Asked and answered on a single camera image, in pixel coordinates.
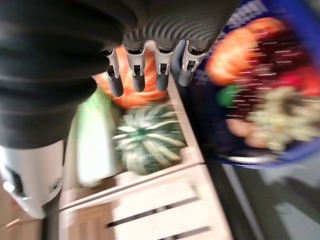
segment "robotic hand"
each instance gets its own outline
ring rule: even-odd
[[[78,104],[106,72],[123,94],[115,47],[123,44],[134,89],[145,88],[145,43],[156,45],[164,91],[175,47],[187,40],[187,86],[240,0],[5,0],[0,3],[0,172],[3,187],[35,219],[62,190],[64,153]]]

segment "gray floor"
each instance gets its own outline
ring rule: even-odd
[[[320,154],[284,167],[234,167],[266,240],[320,239]]]

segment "pumpkin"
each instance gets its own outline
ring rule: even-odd
[[[252,67],[256,54],[252,49],[257,47],[255,35],[244,27],[238,28],[217,44],[205,70],[214,84],[230,85],[241,72]]]
[[[285,29],[285,25],[274,17],[263,17],[253,20],[247,26],[245,26],[245,28],[250,30],[255,35],[255,38],[259,41],[263,38],[267,38],[275,33],[283,31]]]
[[[112,100],[125,110],[132,107],[142,106],[154,101],[158,101],[167,96],[164,91],[158,91],[156,88],[156,58],[152,51],[145,50],[145,89],[143,92],[136,92],[133,87],[132,71],[129,67],[126,50],[123,46],[116,49],[118,56],[120,76],[123,84],[123,95],[114,97],[111,93],[106,73],[101,73],[93,76],[97,84],[103,89]]]
[[[148,175],[181,162],[186,146],[179,121],[168,103],[153,103],[129,110],[113,137],[122,164]]]

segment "wooden slat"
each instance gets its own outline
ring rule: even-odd
[[[210,232],[211,238],[205,232],[200,232],[199,236],[204,236],[204,239],[232,240],[222,207],[204,165],[165,175],[126,189],[125,192],[106,196],[101,200],[101,203],[106,204],[92,207],[92,203],[84,203],[62,213],[77,212],[78,219],[75,223],[81,224],[85,220],[88,222],[102,216],[98,228],[100,231],[103,229],[105,239],[164,239],[208,228],[206,232]],[[182,201],[183,204],[175,205],[176,201],[186,197],[191,197],[191,201]],[[161,211],[149,211],[143,215],[146,210],[160,206],[170,207],[159,208]]]

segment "red fruit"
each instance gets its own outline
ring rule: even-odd
[[[320,75],[314,66],[305,66],[297,69],[302,79],[302,94],[305,97],[320,97]]]
[[[285,86],[291,86],[295,87],[297,90],[301,89],[303,79],[297,72],[288,72],[285,74],[282,74],[280,77],[276,79],[275,82],[273,82],[272,87],[278,88],[278,87],[285,87]]]

